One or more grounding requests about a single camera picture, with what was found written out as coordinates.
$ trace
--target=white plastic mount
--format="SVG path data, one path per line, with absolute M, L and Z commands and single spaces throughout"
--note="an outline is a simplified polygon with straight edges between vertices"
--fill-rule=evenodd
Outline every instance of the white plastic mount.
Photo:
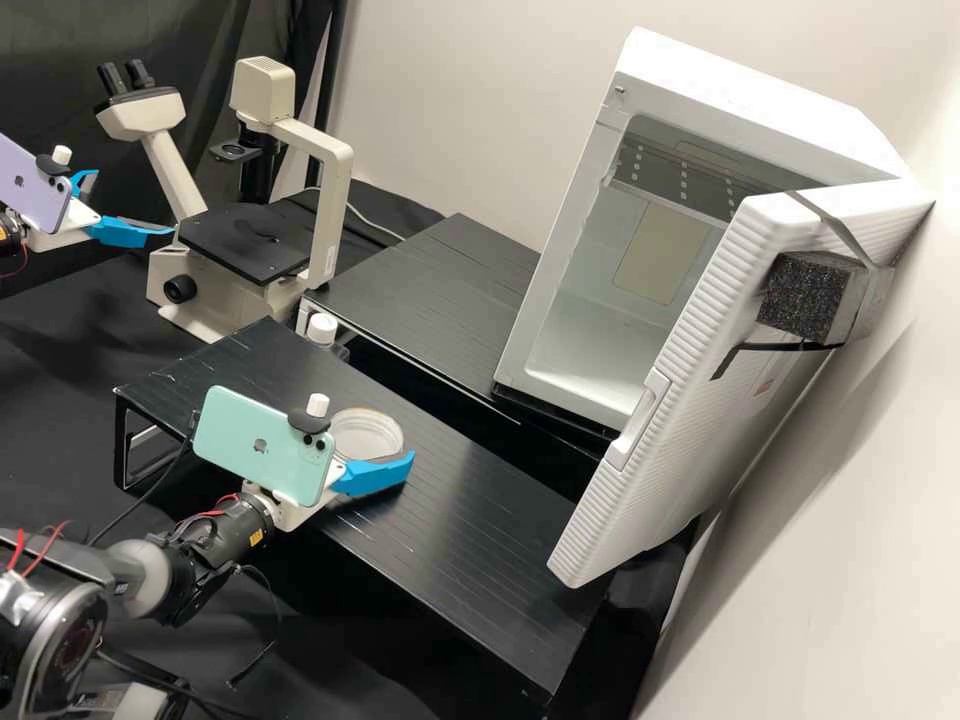
M 346 469 L 346 466 L 336 458 L 330 462 L 330 469 L 327 470 L 327 477 L 323 482 L 323 492 L 320 494 L 320 499 L 315 505 L 309 507 L 298 505 L 293 499 L 276 490 L 270 491 L 268 495 L 259 485 L 249 480 L 243 481 L 243 492 L 255 496 L 263 503 L 277 530 L 293 532 L 339 495 L 339 493 L 331 490 L 330 486 L 343 477 Z

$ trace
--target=white bottle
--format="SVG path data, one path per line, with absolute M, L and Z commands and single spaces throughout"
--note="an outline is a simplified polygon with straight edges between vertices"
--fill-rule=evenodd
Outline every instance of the white bottle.
M 340 323 L 328 312 L 316 312 L 307 323 L 307 339 L 324 350 L 329 350 L 338 358 L 347 362 L 350 351 L 337 342 L 337 330 Z

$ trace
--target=black table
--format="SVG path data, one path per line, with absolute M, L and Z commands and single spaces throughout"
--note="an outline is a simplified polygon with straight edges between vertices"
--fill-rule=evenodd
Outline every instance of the black table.
M 183 438 L 213 385 L 276 408 L 325 392 L 330 413 L 366 406 L 394 417 L 417 453 L 406 484 L 318 513 L 310 527 L 503 660 L 529 682 L 528 694 L 550 701 L 605 591 L 602 580 L 570 590 L 547 570 L 572 503 L 270 319 L 118 388 L 118 438 L 130 410 Z
M 306 293 L 298 331 L 336 315 L 360 336 L 352 365 L 575 501 L 605 443 L 492 394 L 538 258 L 452 215 Z

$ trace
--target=black cable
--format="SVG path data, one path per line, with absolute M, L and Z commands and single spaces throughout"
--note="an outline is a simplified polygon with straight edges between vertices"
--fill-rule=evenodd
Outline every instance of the black cable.
M 257 664 L 265 658 L 273 648 L 277 646 L 277 642 L 280 640 L 280 625 L 283 623 L 283 614 L 280 612 L 280 603 L 277 602 L 277 596 L 273 592 L 273 586 L 270 584 L 270 579 L 263 574 L 263 571 L 260 568 L 254 567 L 253 565 L 238 565 L 237 572 L 243 573 L 245 575 L 252 575 L 255 578 L 259 578 L 261 582 L 266 586 L 267 592 L 270 593 L 270 599 L 273 601 L 273 611 L 277 616 L 277 625 L 274 630 L 274 638 L 270 640 L 266 645 L 263 646 L 263 649 L 260 650 L 246 665 L 243 666 L 243 669 L 240 672 L 234 674 L 229 680 L 227 680 L 227 687 L 231 690 L 237 689 L 237 683 L 243 680 L 247 675 L 250 674 L 250 671 L 253 670 Z
M 717 369 L 714 370 L 713 375 L 710 376 L 710 380 L 719 380 L 722 378 L 727 368 L 730 367 L 737 357 L 737 353 L 743 350 L 758 350 L 760 352 L 822 352 L 824 350 L 834 350 L 842 346 L 843 343 L 821 345 L 820 343 L 805 342 L 803 340 L 796 343 L 737 343 L 724 355 L 723 360 L 720 361 Z
M 96 535 L 90 538 L 90 540 L 87 541 L 86 543 L 88 547 L 92 547 L 96 545 L 97 542 L 101 538 L 103 538 L 104 535 L 106 535 L 108 532 L 113 530 L 113 528 L 115 528 L 119 523 L 121 523 L 124 520 L 124 518 L 126 518 L 130 513 L 132 513 L 138 507 L 143 505 L 143 503 L 145 503 L 149 499 L 149 497 L 157 490 L 157 488 L 163 485 L 164 481 L 170 476 L 170 473 L 173 472 L 173 469 L 176 467 L 177 463 L 183 458 L 184 455 L 186 455 L 187 449 L 190 447 L 190 439 L 193 437 L 193 428 L 196 424 L 195 423 L 196 416 L 197 416 L 197 413 L 194 412 L 190 418 L 190 429 L 187 431 L 187 434 L 184 436 L 183 442 L 180 443 L 180 449 L 177 450 L 176 456 L 173 458 L 173 460 L 170 461 L 170 464 L 167 465 L 167 469 L 163 471 L 163 474 L 157 479 L 155 483 L 153 483 L 153 485 L 147 488 L 146 492 L 144 492 L 143 495 L 138 497 L 130 505 L 130 507 L 128 507 L 122 513 L 117 515 L 113 520 L 108 522 L 106 525 L 104 525 L 100 529 L 100 532 L 98 532 Z
M 229 705 L 224 705 L 215 700 L 210 700 L 209 698 L 205 698 L 202 695 L 199 695 L 193 692 L 192 690 L 187 690 L 186 688 L 179 687 L 177 685 L 174 685 L 173 683 L 164 682 L 163 680 L 158 680 L 155 677 L 151 677 L 149 674 L 145 672 L 140 672 L 136 668 L 132 668 L 129 665 L 126 665 L 125 663 L 122 663 L 119 660 L 116 660 L 110 657 L 103 651 L 102 648 L 100 650 L 97 650 L 97 657 L 103 660 L 108 665 L 112 665 L 117 670 L 120 670 L 121 672 L 124 672 L 127 675 L 135 677 L 139 680 L 142 680 L 146 684 L 160 688 L 161 690 L 166 690 L 167 692 L 176 693 L 177 695 L 183 695 L 186 698 L 190 698 L 195 703 L 200 705 L 201 708 L 203 708 L 204 706 L 207 706 L 206 708 L 204 708 L 204 710 L 208 715 L 211 714 L 210 708 L 216 708 L 217 710 L 221 710 L 225 713 L 229 713 L 238 718 L 244 718 L 244 720 L 261 720 L 261 718 L 258 718 L 255 715 L 248 715 L 243 710 L 237 710 L 236 708 L 232 708 Z

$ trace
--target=microscope arm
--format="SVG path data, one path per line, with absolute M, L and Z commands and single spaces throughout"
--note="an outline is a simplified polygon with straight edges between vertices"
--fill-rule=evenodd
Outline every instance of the microscope arm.
M 294 118 L 278 120 L 269 128 L 277 140 L 303 150 L 323 166 L 310 264 L 300 273 L 308 287 L 316 288 L 332 278 L 336 270 L 353 171 L 353 148 Z

